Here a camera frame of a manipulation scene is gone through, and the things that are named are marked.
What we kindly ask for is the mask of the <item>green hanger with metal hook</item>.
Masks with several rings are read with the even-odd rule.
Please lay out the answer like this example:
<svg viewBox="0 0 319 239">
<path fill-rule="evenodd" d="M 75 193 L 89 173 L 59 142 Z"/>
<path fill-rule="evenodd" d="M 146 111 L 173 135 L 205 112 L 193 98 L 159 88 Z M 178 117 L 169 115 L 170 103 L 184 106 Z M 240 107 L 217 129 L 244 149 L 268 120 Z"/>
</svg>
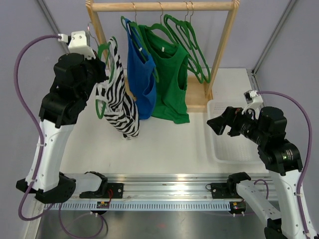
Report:
<svg viewBox="0 0 319 239">
<path fill-rule="evenodd" d="M 104 76 L 101 81 L 96 85 L 95 93 L 95 110 L 97 117 L 102 119 L 105 115 L 107 107 L 106 91 L 108 84 L 114 74 L 114 63 L 110 63 L 110 46 L 111 42 L 98 43 L 97 37 L 93 36 L 91 33 L 91 28 L 93 28 L 93 23 L 90 21 L 87 23 L 87 30 L 91 38 L 93 38 L 97 45 L 97 58 L 102 63 L 102 69 L 104 70 Z"/>
</svg>

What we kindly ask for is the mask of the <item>zebra striped tank top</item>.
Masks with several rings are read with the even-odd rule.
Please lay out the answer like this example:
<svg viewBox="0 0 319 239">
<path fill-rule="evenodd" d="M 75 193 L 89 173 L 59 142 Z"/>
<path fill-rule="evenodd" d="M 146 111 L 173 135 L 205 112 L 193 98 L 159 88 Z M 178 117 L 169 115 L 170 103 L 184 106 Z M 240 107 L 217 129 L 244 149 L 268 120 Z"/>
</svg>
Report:
<svg viewBox="0 0 319 239">
<path fill-rule="evenodd" d="M 110 74 L 96 85 L 97 116 L 99 119 L 105 118 L 124 139 L 137 137 L 140 131 L 138 107 L 133 97 L 126 92 L 125 74 L 115 37 L 112 36 L 106 44 L 99 46 L 99 57 L 104 50 L 108 51 L 106 64 L 109 64 Z"/>
</svg>

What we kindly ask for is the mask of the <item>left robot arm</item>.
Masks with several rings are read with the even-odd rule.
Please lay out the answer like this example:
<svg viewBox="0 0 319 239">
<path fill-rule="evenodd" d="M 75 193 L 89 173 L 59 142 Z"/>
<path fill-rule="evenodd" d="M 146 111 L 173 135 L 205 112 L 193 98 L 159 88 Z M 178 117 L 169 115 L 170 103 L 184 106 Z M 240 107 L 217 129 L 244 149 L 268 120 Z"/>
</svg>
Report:
<svg viewBox="0 0 319 239">
<path fill-rule="evenodd" d="M 68 138 L 97 83 L 107 79 L 106 64 L 79 53 L 61 56 L 54 65 L 54 81 L 42 99 L 37 123 L 40 129 L 28 175 L 16 183 L 44 204 L 66 202 L 76 189 L 75 179 L 60 172 Z"/>
</svg>

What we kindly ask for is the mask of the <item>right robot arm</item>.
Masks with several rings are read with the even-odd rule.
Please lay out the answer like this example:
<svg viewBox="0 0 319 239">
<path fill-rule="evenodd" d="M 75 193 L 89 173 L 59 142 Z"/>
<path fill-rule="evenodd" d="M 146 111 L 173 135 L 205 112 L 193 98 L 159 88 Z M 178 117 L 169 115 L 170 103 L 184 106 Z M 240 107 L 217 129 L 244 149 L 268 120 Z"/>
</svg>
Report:
<svg viewBox="0 0 319 239">
<path fill-rule="evenodd" d="M 255 189 L 245 172 L 229 176 L 227 194 L 243 198 L 258 216 L 268 239 L 317 239 L 308 213 L 300 212 L 298 202 L 304 202 L 298 188 L 303 166 L 298 148 L 286 139 L 287 119 L 281 109 L 263 107 L 258 118 L 243 108 L 227 107 L 222 115 L 207 124 L 217 135 L 230 127 L 230 137 L 242 135 L 257 145 L 258 155 L 274 183 L 280 208 L 273 205 Z"/>
</svg>

